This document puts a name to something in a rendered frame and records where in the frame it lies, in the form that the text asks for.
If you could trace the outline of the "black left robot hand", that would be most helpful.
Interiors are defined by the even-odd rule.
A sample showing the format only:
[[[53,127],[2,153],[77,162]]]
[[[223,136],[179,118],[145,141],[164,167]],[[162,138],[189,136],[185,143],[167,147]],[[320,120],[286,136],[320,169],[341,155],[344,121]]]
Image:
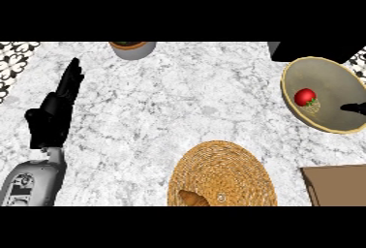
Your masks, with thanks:
[[[80,60],[72,58],[56,91],[47,94],[40,108],[31,108],[24,114],[31,134],[31,149],[63,146],[69,134],[72,105],[83,79]]]

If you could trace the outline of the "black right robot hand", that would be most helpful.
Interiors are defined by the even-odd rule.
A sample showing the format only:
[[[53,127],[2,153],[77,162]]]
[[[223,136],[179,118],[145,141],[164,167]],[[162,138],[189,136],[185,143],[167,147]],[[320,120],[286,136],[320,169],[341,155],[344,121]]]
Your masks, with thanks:
[[[362,104],[344,104],[341,106],[341,110],[353,111],[356,113],[366,115],[366,102]]]

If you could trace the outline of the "grey bowl with yellow rim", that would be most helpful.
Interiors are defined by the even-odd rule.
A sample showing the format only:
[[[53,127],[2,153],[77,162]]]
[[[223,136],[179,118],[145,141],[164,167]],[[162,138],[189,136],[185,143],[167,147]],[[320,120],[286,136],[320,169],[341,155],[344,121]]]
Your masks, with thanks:
[[[282,97],[295,118],[319,131],[350,134],[366,128],[366,115],[341,110],[345,104],[366,102],[366,85],[351,70],[322,57],[303,57],[291,62],[280,77]],[[310,113],[295,102],[295,94],[308,88],[320,109]]]

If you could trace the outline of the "red tomato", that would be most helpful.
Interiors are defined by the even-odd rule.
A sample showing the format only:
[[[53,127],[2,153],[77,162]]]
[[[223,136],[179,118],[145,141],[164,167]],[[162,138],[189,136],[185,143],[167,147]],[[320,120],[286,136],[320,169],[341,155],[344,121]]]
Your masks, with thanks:
[[[316,100],[316,93],[310,88],[303,88],[295,94],[295,103],[304,107]]]

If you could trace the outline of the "round woven wicker placemat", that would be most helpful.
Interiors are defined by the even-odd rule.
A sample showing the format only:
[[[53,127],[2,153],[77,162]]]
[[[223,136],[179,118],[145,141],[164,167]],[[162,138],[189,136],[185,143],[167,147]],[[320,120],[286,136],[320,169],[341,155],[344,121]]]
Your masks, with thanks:
[[[239,144],[224,140],[202,142],[183,155],[168,181],[168,205],[186,204],[180,191],[196,193],[210,206],[277,205],[263,164]]]

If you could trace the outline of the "black appliance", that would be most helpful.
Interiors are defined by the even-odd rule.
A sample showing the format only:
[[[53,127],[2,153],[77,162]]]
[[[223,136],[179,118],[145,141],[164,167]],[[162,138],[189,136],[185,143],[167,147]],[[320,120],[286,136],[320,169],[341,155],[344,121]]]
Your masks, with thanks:
[[[366,47],[365,42],[269,42],[270,58],[276,62],[292,62],[301,57],[323,57],[344,63]]]

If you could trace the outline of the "brown wooden box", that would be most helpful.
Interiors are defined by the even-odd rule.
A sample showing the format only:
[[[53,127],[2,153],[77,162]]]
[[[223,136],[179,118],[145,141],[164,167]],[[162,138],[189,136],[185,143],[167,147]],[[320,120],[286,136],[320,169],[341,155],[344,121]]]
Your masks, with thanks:
[[[300,169],[313,206],[366,206],[366,165]]]

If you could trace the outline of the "grey plant pot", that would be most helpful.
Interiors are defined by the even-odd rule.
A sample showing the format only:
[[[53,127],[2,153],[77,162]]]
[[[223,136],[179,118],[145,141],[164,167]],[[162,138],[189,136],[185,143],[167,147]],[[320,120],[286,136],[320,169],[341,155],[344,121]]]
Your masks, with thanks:
[[[155,50],[155,42],[139,42],[131,46],[121,46],[111,42],[115,55],[124,60],[139,60],[145,58]]]

